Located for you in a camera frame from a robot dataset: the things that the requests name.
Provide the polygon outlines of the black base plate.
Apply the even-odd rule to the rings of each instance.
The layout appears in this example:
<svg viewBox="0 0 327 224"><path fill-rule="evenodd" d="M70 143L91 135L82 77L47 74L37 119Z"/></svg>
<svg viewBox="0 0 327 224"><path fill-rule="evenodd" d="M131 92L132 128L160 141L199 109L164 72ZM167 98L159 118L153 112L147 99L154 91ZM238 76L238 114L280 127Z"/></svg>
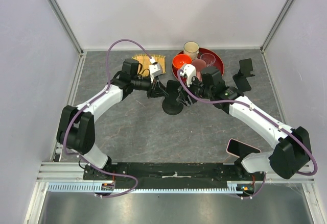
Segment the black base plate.
<svg viewBox="0 0 327 224"><path fill-rule="evenodd" d="M224 163L112 163L105 171L121 174L113 177L86 165L83 179L91 181L114 180L118 189L132 188L138 180L137 189L204 189L226 188L227 182L259 182L262 173L247 173L241 167Z"/></svg>

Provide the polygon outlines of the pink patterned mug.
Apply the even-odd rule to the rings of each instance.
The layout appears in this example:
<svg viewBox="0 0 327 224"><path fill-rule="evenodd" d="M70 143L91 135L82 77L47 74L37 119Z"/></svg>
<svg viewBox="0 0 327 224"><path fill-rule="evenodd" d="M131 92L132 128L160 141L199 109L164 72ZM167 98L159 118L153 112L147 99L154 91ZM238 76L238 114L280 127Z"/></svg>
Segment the pink patterned mug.
<svg viewBox="0 0 327 224"><path fill-rule="evenodd" d="M195 67L196 69L196 77L198 78L199 81L202 81L202 76L201 76L201 71L207 67L207 64L204 60L202 59L194 59L191 64Z"/></svg>

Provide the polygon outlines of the black folding phone stand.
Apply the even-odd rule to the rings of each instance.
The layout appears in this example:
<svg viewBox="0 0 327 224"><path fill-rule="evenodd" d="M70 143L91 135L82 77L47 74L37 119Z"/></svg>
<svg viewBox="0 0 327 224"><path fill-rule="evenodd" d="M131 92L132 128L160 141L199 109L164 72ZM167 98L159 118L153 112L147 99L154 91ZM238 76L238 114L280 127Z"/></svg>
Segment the black folding phone stand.
<svg viewBox="0 0 327 224"><path fill-rule="evenodd" d="M254 77L254 74L251 73L253 71L252 59L248 58L240 60L239 67L239 71L232 76L234 83L240 91L250 91L251 86L247 78Z"/></svg>

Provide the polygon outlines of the red oval lacquer tray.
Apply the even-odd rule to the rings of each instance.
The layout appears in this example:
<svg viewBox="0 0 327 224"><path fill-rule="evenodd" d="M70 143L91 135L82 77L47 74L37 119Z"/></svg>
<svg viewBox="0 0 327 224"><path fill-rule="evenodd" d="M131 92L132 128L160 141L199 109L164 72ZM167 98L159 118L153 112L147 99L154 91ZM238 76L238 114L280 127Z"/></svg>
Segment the red oval lacquer tray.
<svg viewBox="0 0 327 224"><path fill-rule="evenodd" d="M215 66L217 69L219 69L220 72L221 72L221 75L223 75L224 74L224 64L223 64L222 59L216 53L214 53L210 49L206 49L206 48L202 48L201 47L199 49L198 58L202 54L207 54L207 53L210 53L210 54L212 54L215 57L216 61L214 62L213 66ZM172 73L173 73L173 76L175 77L175 79L178 79L178 77L177 77L177 69L173 66L173 64L171 64L171 70L172 70Z"/></svg>

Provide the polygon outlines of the yellow woven bamboo mat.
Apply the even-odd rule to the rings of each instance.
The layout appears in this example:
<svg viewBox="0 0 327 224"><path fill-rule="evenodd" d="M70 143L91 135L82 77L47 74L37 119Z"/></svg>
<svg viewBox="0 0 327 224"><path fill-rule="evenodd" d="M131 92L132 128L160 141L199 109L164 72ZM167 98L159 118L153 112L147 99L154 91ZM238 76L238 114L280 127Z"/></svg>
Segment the yellow woven bamboo mat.
<svg viewBox="0 0 327 224"><path fill-rule="evenodd" d="M157 61L162 67L162 73L166 73L165 67L165 56L164 55L155 55L151 54L151 56ZM132 57L132 59L137 60L142 67L138 68L138 74L142 77L147 77L150 75L149 65L151 64L150 58L146 54L136 54Z"/></svg>

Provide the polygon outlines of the pink-cased smartphone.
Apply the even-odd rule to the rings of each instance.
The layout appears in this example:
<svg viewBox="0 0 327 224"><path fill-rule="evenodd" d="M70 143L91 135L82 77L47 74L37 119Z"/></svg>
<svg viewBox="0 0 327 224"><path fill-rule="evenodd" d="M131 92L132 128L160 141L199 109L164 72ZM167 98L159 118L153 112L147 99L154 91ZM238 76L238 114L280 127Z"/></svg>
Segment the pink-cased smartphone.
<svg viewBox="0 0 327 224"><path fill-rule="evenodd" d="M261 150L236 139L230 139L227 144L226 152L235 157L241 157L251 153L260 153Z"/></svg>

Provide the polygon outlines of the clear drinking glass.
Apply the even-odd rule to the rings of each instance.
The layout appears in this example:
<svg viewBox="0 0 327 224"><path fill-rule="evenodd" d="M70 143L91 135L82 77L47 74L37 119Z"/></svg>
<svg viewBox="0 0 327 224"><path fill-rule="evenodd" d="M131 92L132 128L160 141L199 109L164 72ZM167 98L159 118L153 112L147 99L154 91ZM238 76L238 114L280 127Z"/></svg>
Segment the clear drinking glass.
<svg viewBox="0 0 327 224"><path fill-rule="evenodd" d="M216 57L211 53L203 53L200 59L205 61L207 66L213 66L216 62Z"/></svg>

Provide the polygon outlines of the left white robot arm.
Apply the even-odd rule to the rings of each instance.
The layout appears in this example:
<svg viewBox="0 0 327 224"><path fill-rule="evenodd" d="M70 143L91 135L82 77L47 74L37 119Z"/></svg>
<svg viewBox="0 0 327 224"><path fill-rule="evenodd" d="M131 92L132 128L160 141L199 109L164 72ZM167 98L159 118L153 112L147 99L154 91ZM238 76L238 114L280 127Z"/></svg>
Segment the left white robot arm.
<svg viewBox="0 0 327 224"><path fill-rule="evenodd" d="M57 142L81 155L95 166L94 173L101 180L112 174L111 158L95 143L95 122L113 105L123 101L133 90L145 91L147 97L168 96L158 76L161 65L150 59L149 75L142 77L138 69L142 65L135 59L126 59L108 84L95 96L76 107L63 108L57 131Z"/></svg>

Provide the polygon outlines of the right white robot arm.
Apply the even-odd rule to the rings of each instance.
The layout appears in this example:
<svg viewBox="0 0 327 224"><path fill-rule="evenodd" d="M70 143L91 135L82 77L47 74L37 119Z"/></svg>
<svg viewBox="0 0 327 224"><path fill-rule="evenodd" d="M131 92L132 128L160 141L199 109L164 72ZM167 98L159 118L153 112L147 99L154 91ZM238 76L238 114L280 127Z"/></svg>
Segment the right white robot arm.
<svg viewBox="0 0 327 224"><path fill-rule="evenodd" d="M296 173L303 176L317 173L318 166L311 153L306 129L292 128L264 112L243 92L226 86L220 71L213 66L204 68L198 79L195 67L185 64L178 69L177 76L192 102L212 104L239 119L272 148L269 152L241 155L240 164L234 167L238 179L245 180L259 171L272 171L283 179L290 179Z"/></svg>

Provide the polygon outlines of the black smartphone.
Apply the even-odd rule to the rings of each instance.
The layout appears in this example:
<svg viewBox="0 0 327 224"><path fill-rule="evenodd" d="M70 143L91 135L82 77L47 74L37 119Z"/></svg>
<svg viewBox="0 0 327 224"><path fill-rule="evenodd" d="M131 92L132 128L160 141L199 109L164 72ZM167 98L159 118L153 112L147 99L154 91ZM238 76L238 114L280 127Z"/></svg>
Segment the black smartphone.
<svg viewBox="0 0 327 224"><path fill-rule="evenodd" d="M165 97L165 100L177 103L179 98L179 88L180 83L178 81L168 80L166 85L166 93L168 96Z"/></svg>

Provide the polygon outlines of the black round-base phone stand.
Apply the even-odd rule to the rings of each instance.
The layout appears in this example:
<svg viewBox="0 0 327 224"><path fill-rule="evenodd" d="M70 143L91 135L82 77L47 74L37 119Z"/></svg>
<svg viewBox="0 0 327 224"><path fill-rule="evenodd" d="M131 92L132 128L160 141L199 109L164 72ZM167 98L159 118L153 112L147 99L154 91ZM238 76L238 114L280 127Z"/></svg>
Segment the black round-base phone stand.
<svg viewBox="0 0 327 224"><path fill-rule="evenodd" d="M165 99L162 102L162 109L168 115L177 115L182 112L183 104L178 103L177 105L174 105Z"/></svg>

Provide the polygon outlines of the orange bowl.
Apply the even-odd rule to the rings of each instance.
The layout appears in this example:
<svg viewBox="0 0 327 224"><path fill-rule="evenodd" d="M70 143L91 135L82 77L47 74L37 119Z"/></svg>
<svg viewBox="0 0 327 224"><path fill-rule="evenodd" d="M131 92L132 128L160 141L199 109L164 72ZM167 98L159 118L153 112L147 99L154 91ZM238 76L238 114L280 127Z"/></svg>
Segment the orange bowl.
<svg viewBox="0 0 327 224"><path fill-rule="evenodd" d="M178 54L172 59L172 69L181 69L185 64L191 64L192 58L186 54Z"/></svg>

